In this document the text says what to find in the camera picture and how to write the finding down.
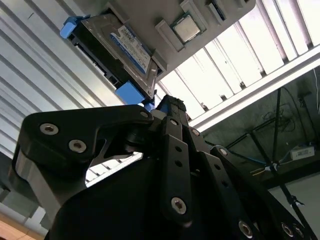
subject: label sticker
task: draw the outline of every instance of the label sticker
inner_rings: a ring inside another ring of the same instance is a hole
[[[141,42],[128,30],[126,26],[118,29],[120,36],[111,33],[112,40],[121,48],[121,50],[129,57],[134,65],[146,74],[151,57],[142,47]]]

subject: ceiling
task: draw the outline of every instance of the ceiling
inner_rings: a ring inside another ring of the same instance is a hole
[[[0,0],[0,151],[8,157],[29,114],[123,104],[90,59],[59,36],[68,16],[98,12],[105,2]],[[316,0],[257,0],[156,85],[156,103],[165,94],[182,99],[189,124],[205,131],[320,65],[319,13]],[[87,182],[139,157],[95,166]]]

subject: cable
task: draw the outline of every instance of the cable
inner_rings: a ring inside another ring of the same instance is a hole
[[[264,173],[265,171],[266,171],[266,170],[262,170],[262,171],[260,171],[260,172],[255,173],[255,174],[252,174],[252,176],[256,176],[256,175],[262,174],[262,173]]]
[[[296,104],[296,101],[295,101],[294,97],[292,96],[291,92],[286,87],[283,86],[282,88],[289,94],[289,96],[290,96],[290,98],[291,98],[291,100],[292,100],[292,102],[294,104],[294,107],[296,109],[296,112],[298,114],[298,117],[299,117],[299,120],[300,120],[300,123],[301,123],[303,136],[304,136],[305,142],[307,143],[308,142],[307,131],[306,131],[305,126],[304,126],[304,124],[302,122],[301,114],[300,114],[299,108],[298,108],[298,106]]]
[[[319,107],[319,88],[318,88],[318,78],[316,74],[316,70],[313,69],[314,78],[315,78],[315,88],[316,88],[316,109],[318,110],[318,114],[320,114],[320,107]]]
[[[265,169],[264,167],[258,168],[258,169],[256,169],[256,170],[251,171],[250,173],[252,174],[252,173],[254,173],[254,172],[256,172],[256,171],[261,171],[261,170],[264,170],[264,169]]]

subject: black metal bracket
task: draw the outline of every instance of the black metal bracket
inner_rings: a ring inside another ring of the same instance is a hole
[[[294,226],[308,235],[226,149],[209,154],[182,101],[166,96],[158,110],[165,113],[129,105],[24,120],[12,171],[50,214],[48,239],[103,238],[106,227],[110,239],[287,239]],[[136,151],[142,160],[85,188],[92,163]]]

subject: white metal panel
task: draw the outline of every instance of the white metal panel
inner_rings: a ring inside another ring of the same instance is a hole
[[[222,99],[219,93],[215,91],[213,76],[206,74],[199,63],[198,55],[195,54],[195,56],[190,57],[178,66],[176,73],[190,89],[198,102],[211,109],[221,103]]]
[[[122,104],[92,62],[60,38],[73,12],[63,1],[0,1],[0,151],[9,157],[29,114]]]
[[[246,86],[261,79],[260,69],[235,25],[217,37]]]
[[[320,1],[297,0],[314,46],[320,44]]]
[[[303,27],[299,23],[297,12],[292,0],[275,0],[283,17],[285,25],[291,36],[292,42],[299,55],[308,51],[307,40],[303,33]]]
[[[212,63],[216,65],[220,71],[222,77],[227,81],[231,87],[233,93],[241,91],[240,83],[241,78],[235,70],[233,64],[225,53],[224,49],[220,45],[219,41],[213,40],[209,42],[204,48],[212,59]]]
[[[289,61],[296,58],[297,52],[286,29],[285,23],[274,0],[262,0],[275,32]]]
[[[281,67],[284,62],[258,6],[239,22],[264,71],[269,74]]]

